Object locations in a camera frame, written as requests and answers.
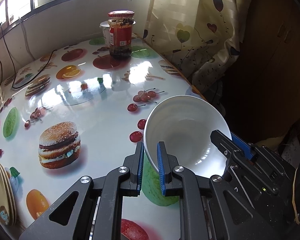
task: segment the glass jar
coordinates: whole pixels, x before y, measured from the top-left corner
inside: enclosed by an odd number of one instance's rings
[[[131,35],[133,11],[113,11],[108,13],[110,26],[110,55],[114,58],[131,56]]]

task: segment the metal screw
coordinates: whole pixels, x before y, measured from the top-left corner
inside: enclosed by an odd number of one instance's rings
[[[213,175],[212,176],[212,180],[214,182],[220,182],[222,180],[222,178],[219,175]]]
[[[236,170],[236,169],[238,168],[238,165],[232,163],[232,164],[231,164],[231,168],[234,169],[234,170]]]
[[[174,170],[175,170],[176,172],[183,172],[183,171],[185,170],[185,168],[182,167],[182,166],[175,166],[175,167],[174,167]]]
[[[118,168],[118,171],[119,171],[120,173],[125,173],[125,172],[128,171],[128,168],[125,167],[125,166],[121,166],[121,167]]]
[[[90,181],[90,178],[88,176],[83,176],[80,179],[81,183],[88,183]]]

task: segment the blue gripper pad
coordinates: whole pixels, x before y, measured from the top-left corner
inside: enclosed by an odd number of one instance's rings
[[[157,144],[157,159],[158,159],[158,170],[159,170],[159,181],[161,193],[164,196],[166,194],[165,175],[163,169],[162,155],[159,143]]]
[[[237,137],[233,133],[231,133],[231,137],[232,137],[232,141],[243,150],[244,156],[248,160],[251,160],[253,155],[251,153],[251,148],[250,148],[249,144],[242,141],[239,137]]]
[[[140,152],[139,165],[138,165],[138,173],[137,173],[137,191],[138,191],[138,195],[140,195],[140,191],[141,191],[144,156],[145,156],[145,148],[143,147],[143,144],[142,144],[141,152]]]

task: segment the green fruit print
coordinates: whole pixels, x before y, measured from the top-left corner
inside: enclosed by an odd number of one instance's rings
[[[94,38],[92,40],[89,41],[90,45],[101,45],[101,44],[105,44],[105,39],[104,37],[100,37],[100,38]]]
[[[17,123],[18,123],[18,110],[16,107],[14,107],[8,113],[7,118],[3,124],[3,136],[5,138],[9,137],[13,133],[13,130],[15,129]]]
[[[131,56],[135,58],[156,56],[155,52],[152,49],[143,46],[132,46],[131,50]]]
[[[17,171],[17,169],[15,168],[15,167],[11,167],[10,168],[10,173],[11,173],[11,176],[12,177],[18,177],[19,176],[19,174],[20,174],[20,172],[19,171]]]
[[[154,204],[158,206],[169,206],[176,203],[179,197],[162,196],[159,182],[159,174],[151,166],[147,156],[144,157],[142,192]]]

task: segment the hamburger print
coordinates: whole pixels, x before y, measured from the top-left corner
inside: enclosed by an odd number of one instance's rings
[[[50,82],[50,75],[46,74],[43,76],[40,76],[36,78],[28,87],[26,90],[26,97],[30,97],[35,95],[36,93],[39,93],[40,91],[44,90],[48,83]]]
[[[74,162],[80,154],[80,135],[74,122],[62,122],[45,130],[39,138],[39,161],[48,169]]]

